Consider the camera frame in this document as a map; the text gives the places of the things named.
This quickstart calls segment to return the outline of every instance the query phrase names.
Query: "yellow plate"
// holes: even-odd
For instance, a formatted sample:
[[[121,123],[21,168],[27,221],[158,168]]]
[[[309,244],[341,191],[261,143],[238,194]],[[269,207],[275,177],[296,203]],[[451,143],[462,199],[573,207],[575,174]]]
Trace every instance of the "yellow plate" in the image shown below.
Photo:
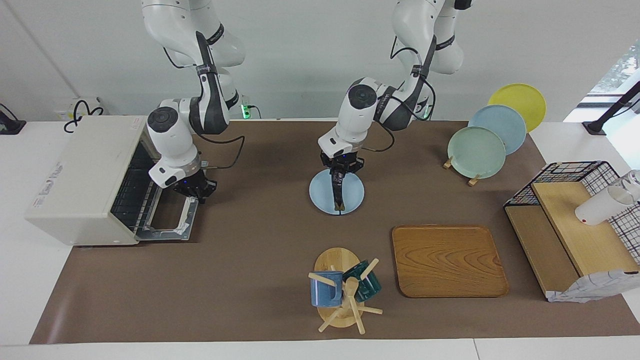
[[[527,124],[527,132],[540,125],[547,113],[547,102],[538,89],[527,84],[511,84],[500,88],[489,99],[489,105],[506,105],[519,112]]]

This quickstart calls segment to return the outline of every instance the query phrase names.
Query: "dark green mug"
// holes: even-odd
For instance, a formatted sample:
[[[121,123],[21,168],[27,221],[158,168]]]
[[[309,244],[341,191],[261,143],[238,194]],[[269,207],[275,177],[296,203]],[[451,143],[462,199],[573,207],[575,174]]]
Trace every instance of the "dark green mug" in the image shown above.
[[[364,280],[360,280],[360,276],[368,266],[369,260],[363,260],[342,274],[342,281],[347,281],[350,277],[358,279],[358,291],[356,291],[356,295],[354,296],[357,302],[367,301],[382,290],[382,286],[380,286],[380,282],[373,271],[370,272]]]

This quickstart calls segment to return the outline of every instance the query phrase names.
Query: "white robotic arm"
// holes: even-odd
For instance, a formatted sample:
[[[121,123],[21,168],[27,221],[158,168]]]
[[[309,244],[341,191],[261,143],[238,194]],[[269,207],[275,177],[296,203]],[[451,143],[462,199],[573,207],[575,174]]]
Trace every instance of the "white robotic arm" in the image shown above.
[[[143,0],[145,27],[174,64],[194,66],[201,94],[190,99],[167,99],[147,120],[151,140],[162,158],[149,171],[160,187],[197,197],[200,202],[216,188],[200,168],[191,132],[220,134],[229,124],[228,110],[239,94],[230,74],[218,65],[244,61],[242,43],[225,31],[211,0]]]
[[[452,74],[462,65],[463,53],[454,35],[455,18],[470,6],[471,0],[398,1],[392,23],[401,46],[395,54],[407,73],[403,85],[394,88],[372,78],[355,81],[342,102],[336,126],[318,139],[323,165],[332,175],[336,211],[344,210],[342,179],[364,166],[357,152],[372,121],[390,131],[406,129],[414,117],[424,117],[427,111],[429,89],[425,84],[429,69]],[[375,99],[358,108],[364,105],[358,94],[364,93],[375,93]]]

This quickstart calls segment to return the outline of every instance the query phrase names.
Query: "black circular joint cap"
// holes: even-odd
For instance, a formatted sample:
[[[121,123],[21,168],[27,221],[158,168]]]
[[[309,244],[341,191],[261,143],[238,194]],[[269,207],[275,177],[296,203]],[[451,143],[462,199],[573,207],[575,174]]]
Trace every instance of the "black circular joint cap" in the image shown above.
[[[356,85],[349,89],[349,103],[358,110],[374,106],[378,100],[376,91],[367,85]]]
[[[178,112],[168,106],[155,109],[147,118],[147,124],[156,133],[166,133],[176,122],[178,122]]]

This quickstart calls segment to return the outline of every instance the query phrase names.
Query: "green light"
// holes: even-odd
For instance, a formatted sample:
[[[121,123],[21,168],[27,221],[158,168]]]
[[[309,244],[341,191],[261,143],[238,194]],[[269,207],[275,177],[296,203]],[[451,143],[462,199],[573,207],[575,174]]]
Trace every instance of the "green light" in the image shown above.
[[[251,109],[249,109],[249,107],[245,104],[240,105],[240,107],[242,108],[242,116],[245,119],[250,119],[251,118]]]

